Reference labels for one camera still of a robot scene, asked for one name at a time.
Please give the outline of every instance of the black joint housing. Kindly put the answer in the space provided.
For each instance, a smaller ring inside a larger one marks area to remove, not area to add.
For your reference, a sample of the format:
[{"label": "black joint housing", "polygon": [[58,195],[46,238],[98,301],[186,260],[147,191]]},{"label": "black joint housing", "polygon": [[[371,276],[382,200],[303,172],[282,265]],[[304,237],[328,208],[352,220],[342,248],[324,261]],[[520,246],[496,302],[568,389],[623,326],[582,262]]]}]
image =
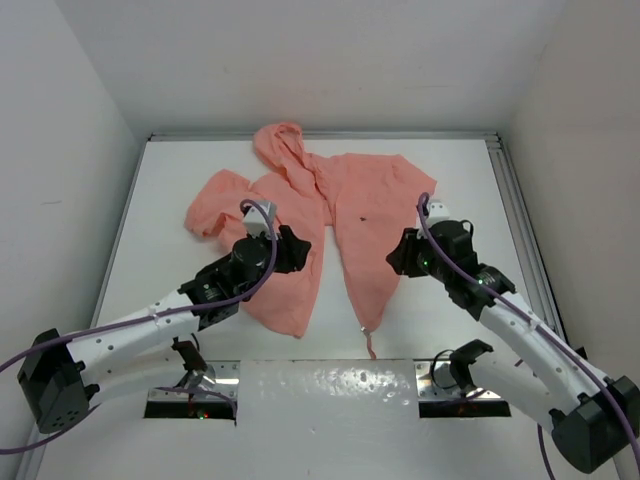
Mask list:
[{"label": "black joint housing", "polygon": [[[624,412],[637,438],[640,433],[640,390],[627,377],[608,385],[607,390]],[[549,412],[554,426],[551,437],[571,465],[583,473],[592,473],[629,445],[629,439],[602,392],[592,397],[582,395],[580,401],[580,406],[569,415],[558,410]]]},{"label": "black joint housing", "polygon": [[[33,345],[59,337],[53,328],[38,335]],[[89,413],[90,396],[66,344],[28,355],[18,372],[18,383],[40,433],[68,428]]]},{"label": "black joint housing", "polygon": [[469,221],[445,220],[429,229],[434,241],[463,272],[471,276],[471,283],[459,275],[439,255],[428,239],[418,238],[418,230],[405,228],[398,246],[387,255],[387,263],[398,275],[408,277],[432,276],[442,282],[449,298],[476,320],[485,307],[494,305],[493,298],[483,287],[497,294],[515,293],[515,285],[497,268],[478,263],[473,250],[473,225]]},{"label": "black joint housing", "polygon": [[[302,270],[311,243],[298,239],[291,227],[281,225],[276,239],[275,273]],[[271,259],[271,239],[266,235],[247,236],[234,243],[231,253],[200,270],[196,277],[183,284],[178,293],[186,294],[191,303],[201,305],[229,300],[243,294],[260,281]],[[215,325],[238,312],[239,303],[193,311],[200,317],[199,330]]]}]

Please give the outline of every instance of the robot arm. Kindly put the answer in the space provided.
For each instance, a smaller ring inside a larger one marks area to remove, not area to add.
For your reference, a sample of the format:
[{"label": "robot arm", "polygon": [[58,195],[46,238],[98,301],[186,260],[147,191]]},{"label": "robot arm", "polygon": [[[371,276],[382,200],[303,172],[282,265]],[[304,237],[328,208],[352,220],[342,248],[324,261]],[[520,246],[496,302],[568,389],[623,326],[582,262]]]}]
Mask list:
[{"label": "robot arm", "polygon": [[[262,214],[255,207],[244,211],[248,235],[234,244],[231,253],[152,305],[111,322],[134,324],[96,329],[95,334],[87,332],[25,358],[18,381],[41,433],[67,429],[93,407],[120,395],[187,382],[194,386],[194,378],[211,377],[190,335],[234,315],[238,297],[264,281],[271,260],[269,224],[273,225],[275,205],[259,206]],[[280,226],[276,242],[273,271],[301,270],[311,244],[296,238],[286,225]],[[218,307],[208,308],[212,302]],[[148,321],[136,323],[145,318]],[[34,345],[58,337],[52,329],[36,337]]]},{"label": "robot arm", "polygon": [[[404,230],[387,262],[398,275],[432,276],[443,283],[456,305],[504,340],[535,372],[532,376],[524,369],[504,364],[490,345],[474,340],[455,350],[450,362],[436,369],[438,383],[456,385],[462,395],[478,387],[490,389],[549,432],[560,453],[575,468],[593,472],[629,444],[607,399],[593,379],[560,351],[563,346],[572,350],[532,312],[513,283],[496,268],[478,262],[472,246],[473,225],[449,220],[447,208],[438,201],[419,208],[423,218],[418,228]],[[436,251],[430,240],[442,252]],[[442,253],[469,278],[453,269]],[[510,306],[495,301],[487,289]],[[524,312],[524,317],[511,306]],[[586,361],[582,365],[606,385],[638,437],[638,387],[627,377],[614,381]]]}]

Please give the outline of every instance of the sleeve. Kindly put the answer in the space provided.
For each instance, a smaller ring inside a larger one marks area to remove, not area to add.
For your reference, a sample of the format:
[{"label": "sleeve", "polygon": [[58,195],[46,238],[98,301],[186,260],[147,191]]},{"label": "sleeve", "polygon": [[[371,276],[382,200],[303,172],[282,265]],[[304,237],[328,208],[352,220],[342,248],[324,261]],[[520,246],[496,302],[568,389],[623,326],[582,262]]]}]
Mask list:
[{"label": "sleeve", "polygon": [[185,227],[200,237],[220,237],[229,248],[245,235],[240,202],[260,200],[249,191],[250,182],[229,170],[221,170],[209,179],[187,210]]}]

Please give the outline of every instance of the metal bracket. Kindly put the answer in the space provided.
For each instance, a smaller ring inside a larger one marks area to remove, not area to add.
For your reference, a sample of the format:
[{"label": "metal bracket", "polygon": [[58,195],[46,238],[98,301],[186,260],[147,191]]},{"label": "metal bracket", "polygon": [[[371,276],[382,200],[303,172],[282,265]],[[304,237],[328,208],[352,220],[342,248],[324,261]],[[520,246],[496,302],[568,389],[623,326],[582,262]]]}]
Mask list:
[{"label": "metal bracket", "polygon": [[[416,360],[414,361],[414,370],[416,372],[416,387],[418,392],[418,402],[420,403],[441,403],[451,400],[460,400],[458,389],[444,390],[433,383],[431,378],[431,364],[432,360]],[[448,364],[449,360],[438,360],[436,367],[440,364]],[[467,395],[471,396],[476,392],[479,392],[480,388],[472,390]],[[469,400],[469,403],[481,404],[483,402],[500,401],[502,400],[498,395],[493,392],[486,391],[482,395]]]},{"label": "metal bracket", "polygon": [[[201,390],[220,393],[232,400],[238,398],[238,386],[240,384],[240,362],[238,361],[226,361],[226,362],[207,362],[210,372],[215,373],[215,378],[207,378],[198,385],[197,388]],[[161,390],[153,389],[149,390],[147,396],[147,402],[168,402],[168,403],[187,403],[189,401],[189,395],[186,393],[172,393],[163,392]],[[224,400],[212,395],[195,395],[193,401],[198,403],[215,403],[222,402]]]}]

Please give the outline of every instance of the purple cable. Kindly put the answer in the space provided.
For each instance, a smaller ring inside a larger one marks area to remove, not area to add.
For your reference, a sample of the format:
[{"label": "purple cable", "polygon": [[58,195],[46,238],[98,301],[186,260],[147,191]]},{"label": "purple cable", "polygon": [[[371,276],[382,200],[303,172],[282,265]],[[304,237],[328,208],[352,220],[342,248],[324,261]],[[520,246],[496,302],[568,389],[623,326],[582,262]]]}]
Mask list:
[{"label": "purple cable", "polygon": [[227,402],[231,407],[231,413],[233,414],[233,422],[236,423],[236,416],[238,415],[238,406],[236,405],[236,402],[231,400],[226,395],[223,395],[218,392],[208,392],[207,390],[200,390],[199,388],[161,387],[161,388],[158,388],[158,390],[162,390],[163,392],[188,393],[189,395],[210,395],[212,397],[221,398],[222,400]]},{"label": "purple cable", "polygon": [[[176,313],[182,313],[182,312],[187,312],[187,311],[200,312],[200,311],[203,311],[203,310],[210,310],[212,308],[225,307],[227,305],[231,305],[232,303],[240,302],[240,301],[244,300],[245,298],[250,297],[253,294],[255,294],[258,291],[258,289],[260,289],[260,287],[262,287],[262,285],[264,285],[264,283],[267,281],[267,279],[273,273],[273,270],[274,270],[275,265],[276,265],[276,254],[277,254],[277,248],[278,248],[278,241],[277,241],[277,237],[276,237],[275,228],[274,228],[273,224],[271,223],[271,220],[269,219],[269,216],[262,209],[262,207],[257,202],[255,202],[253,200],[249,200],[249,199],[245,199],[242,202],[240,202],[240,208],[243,208],[246,205],[251,205],[256,210],[258,210],[258,213],[260,213],[260,215],[262,215],[262,218],[264,218],[265,222],[267,223],[267,227],[269,228],[269,236],[271,237],[271,258],[269,258],[269,264],[267,265],[267,269],[265,270],[264,275],[260,278],[260,280],[258,280],[258,282],[253,287],[251,287],[249,290],[247,290],[244,293],[241,293],[240,295],[238,295],[236,297],[229,298],[227,300],[220,300],[218,302],[212,302],[212,303],[202,303],[200,305],[185,305],[184,307],[170,308],[168,310],[164,310],[163,312],[157,312],[155,316],[147,315],[146,317],[134,318],[132,320],[126,320],[124,322],[112,323],[112,324],[109,324],[109,325],[103,325],[102,327],[91,328],[91,329],[88,329],[88,330],[82,330],[80,332],[75,332],[75,333],[70,333],[68,335],[63,335],[62,337],[54,338],[53,340],[48,340],[46,342],[39,343],[38,345],[34,345],[33,347],[28,348],[27,350],[14,355],[9,360],[7,360],[2,365],[0,365],[0,373],[4,372],[11,365],[13,365],[14,363],[22,360],[23,358],[27,357],[28,355],[31,355],[32,353],[40,352],[42,350],[47,350],[47,349],[49,349],[51,347],[55,347],[56,345],[69,343],[69,342],[71,342],[71,341],[73,341],[75,339],[78,339],[78,338],[87,337],[89,335],[96,335],[98,333],[103,333],[103,332],[109,332],[111,330],[118,330],[120,328],[133,327],[135,325],[140,325],[141,323],[157,320],[159,317],[165,317],[167,315],[173,315],[173,314],[176,314]],[[73,428],[75,425],[78,425],[78,423],[72,425],[71,427],[69,427],[69,428],[67,428],[65,430],[61,430],[60,432],[56,432],[54,435],[51,435],[50,437],[47,437],[47,438],[45,438],[43,440],[40,440],[40,441],[35,442],[35,443],[32,443],[31,445],[26,445],[24,447],[17,447],[17,448],[0,448],[0,455],[14,455],[14,454],[24,453],[24,452],[28,452],[29,450],[33,450],[33,449],[39,448],[39,447],[41,447],[43,445],[46,445],[49,442],[52,442],[56,438],[59,438],[64,433],[66,433],[69,430],[71,430],[71,428]]]},{"label": "purple cable", "polygon": [[[449,267],[451,267],[451,269],[454,272],[456,272],[458,275],[464,278],[467,282],[478,285],[487,295],[502,302],[504,305],[509,307],[516,315],[518,315],[525,322],[527,322],[527,324],[530,324],[532,319],[529,317],[529,315],[527,315],[524,311],[522,311],[512,302],[504,298],[502,295],[494,292],[491,288],[487,287],[486,285],[478,283],[476,279],[474,279],[471,275],[467,274],[458,265],[456,265],[456,263],[453,260],[451,260],[451,258],[449,258],[449,256],[444,252],[444,250],[440,248],[440,245],[438,245],[438,242],[435,241],[435,239],[431,235],[431,232],[429,231],[429,228],[427,227],[427,219],[422,209],[423,205],[426,205],[428,201],[429,201],[429,194],[425,192],[422,195],[420,195],[416,209],[418,210],[418,216],[420,217],[420,223],[422,225],[422,229],[424,230],[424,234],[427,237],[427,240],[429,240],[429,243],[431,244],[433,249],[436,251],[436,253],[442,258],[442,260],[444,260],[444,262]],[[566,355],[569,358],[569,360],[571,360],[580,370],[582,370],[584,374],[587,377],[589,377],[589,379],[598,387],[598,389],[600,389],[604,397],[607,399],[607,402],[611,404],[611,407],[613,408],[613,411],[615,412],[616,417],[618,417],[618,420],[622,424],[622,428],[627,438],[629,439],[629,444],[631,445],[631,449],[633,450],[633,456],[635,457],[635,460],[636,460],[638,472],[640,472],[640,445],[638,444],[638,440],[633,434],[633,429],[631,428],[631,424],[629,423],[629,420],[627,420],[627,417],[622,411],[622,408],[620,408],[620,405],[618,405],[618,402],[616,402],[616,399],[613,397],[613,395],[611,395],[611,393],[609,393],[609,390],[607,390],[607,387],[600,381],[600,379],[596,377],[593,374],[593,372],[591,372],[584,365],[584,363],[582,363],[582,360],[580,360],[580,358],[578,358],[571,349],[566,347],[554,335],[548,333],[545,329],[541,328],[540,326],[537,326],[535,330],[540,334],[540,336],[542,336],[545,340],[547,340],[549,343],[555,346],[558,350],[560,350],[564,355]],[[551,471],[549,471],[548,473],[550,474],[551,478],[553,478],[553,474],[551,473]]]},{"label": "purple cable", "polygon": [[556,480],[556,476],[553,474],[553,470],[551,470],[547,449],[544,447],[544,436],[542,435],[542,427],[540,425],[538,425],[538,445],[540,445],[540,455],[542,455],[542,462],[544,463],[547,475],[549,475],[549,480]]}]

